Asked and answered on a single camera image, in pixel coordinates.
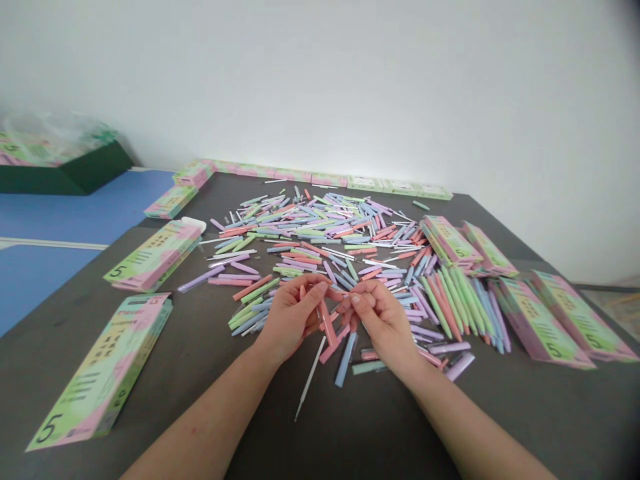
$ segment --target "floor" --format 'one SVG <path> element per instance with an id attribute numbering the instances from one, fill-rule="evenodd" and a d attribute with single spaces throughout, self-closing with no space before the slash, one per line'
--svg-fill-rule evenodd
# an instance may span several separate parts
<path id="1" fill-rule="evenodd" d="M 640 341 L 640 295 L 611 291 L 581 290 L 618 325 Z"/>

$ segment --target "white pen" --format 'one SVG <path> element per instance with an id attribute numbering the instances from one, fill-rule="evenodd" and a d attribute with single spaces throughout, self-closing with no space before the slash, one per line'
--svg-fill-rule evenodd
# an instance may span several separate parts
<path id="1" fill-rule="evenodd" d="M 318 347 L 318 353 L 315 354 L 315 360 L 313 361 L 313 365 L 311 366 L 311 371 L 309 372 L 307 383 L 305 384 L 305 389 L 302 390 L 302 397 L 300 397 L 300 404 L 298 404 L 298 410 L 295 412 L 295 417 L 293 418 L 294 422 L 298 420 L 298 414 L 300 414 L 300 409 L 302 408 L 302 404 L 305 402 L 307 391 L 309 390 L 309 384 L 311 384 L 313 373 L 315 372 L 316 366 L 318 366 L 318 360 L 320 359 L 320 354 L 322 353 L 322 347 L 325 346 L 326 340 L 327 340 L 326 336 L 322 337 L 322 341 L 320 342 L 320 347 Z"/>

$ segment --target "green box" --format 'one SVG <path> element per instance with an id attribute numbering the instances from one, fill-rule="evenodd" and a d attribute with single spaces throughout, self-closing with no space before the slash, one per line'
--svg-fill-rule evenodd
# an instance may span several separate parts
<path id="1" fill-rule="evenodd" d="M 88 195 L 132 166 L 114 141 L 57 167 L 0 165 L 0 193 Z"/>
<path id="2" fill-rule="evenodd" d="M 415 183 L 402 181 L 402 180 L 382 180 L 383 189 L 385 193 L 395 193 L 396 195 L 410 195 L 415 197 L 418 194 L 418 190 Z"/>
<path id="3" fill-rule="evenodd" d="M 350 189 L 370 191 L 382 191 L 384 188 L 382 180 L 368 177 L 356 177 L 355 175 L 347 177 L 347 186 Z"/>

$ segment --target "finger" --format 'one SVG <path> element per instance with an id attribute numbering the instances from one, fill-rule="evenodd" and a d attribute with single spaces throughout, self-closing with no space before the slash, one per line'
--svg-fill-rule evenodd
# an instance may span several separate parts
<path id="1" fill-rule="evenodd" d="M 393 302 L 397 302 L 397 299 L 393 296 L 389 289 L 386 288 L 386 286 L 384 286 L 382 282 L 374 279 L 358 283 L 354 288 L 351 289 L 351 292 L 361 294 L 368 293 L 373 296 L 378 311 L 390 308 Z"/>
<path id="2" fill-rule="evenodd" d="M 320 323 L 316 323 L 310 327 L 305 328 L 305 332 L 302 334 L 303 338 L 307 338 L 311 334 L 315 333 L 320 328 Z"/>
<path id="3" fill-rule="evenodd" d="M 331 280 L 326 278 L 324 275 L 320 275 L 319 273 L 306 273 L 288 281 L 285 285 L 280 287 L 280 290 L 284 289 L 285 291 L 290 292 L 290 294 L 297 296 L 300 292 L 300 287 L 304 286 L 306 290 L 309 290 L 309 286 L 313 286 L 320 282 L 326 282 L 329 285 L 332 284 Z"/>
<path id="4" fill-rule="evenodd" d="M 350 308 L 349 310 L 347 310 L 342 314 L 342 318 L 340 319 L 340 325 L 343 327 L 347 325 L 350 322 L 352 316 L 353 316 L 353 309 Z"/>
<path id="5" fill-rule="evenodd" d="M 375 314 L 368 301 L 362 298 L 359 293 L 352 293 L 349 296 L 351 298 L 351 304 L 353 309 L 360 317 L 360 320 L 365 324 L 368 332 L 372 335 L 376 335 L 384 327 L 384 323 Z"/>
<path id="6" fill-rule="evenodd" d="M 310 316 L 310 314 L 315 310 L 318 304 L 322 300 L 324 300 L 325 293 L 328 287 L 329 284 L 324 281 L 321 281 L 320 283 L 314 285 L 314 287 L 307 292 L 305 298 L 300 300 L 300 303 L 295 306 L 295 308 L 299 311 L 299 315 L 304 318 Z"/>

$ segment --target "right hand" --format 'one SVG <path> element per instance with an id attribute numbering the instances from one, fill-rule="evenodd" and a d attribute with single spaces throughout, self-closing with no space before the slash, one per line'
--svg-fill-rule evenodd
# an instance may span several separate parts
<path id="1" fill-rule="evenodd" d="M 343 315 L 343 323 L 353 322 L 354 316 L 360 317 L 380 360 L 404 383 L 424 364 L 413 342 L 404 308 L 378 280 L 356 285 L 337 311 Z"/>

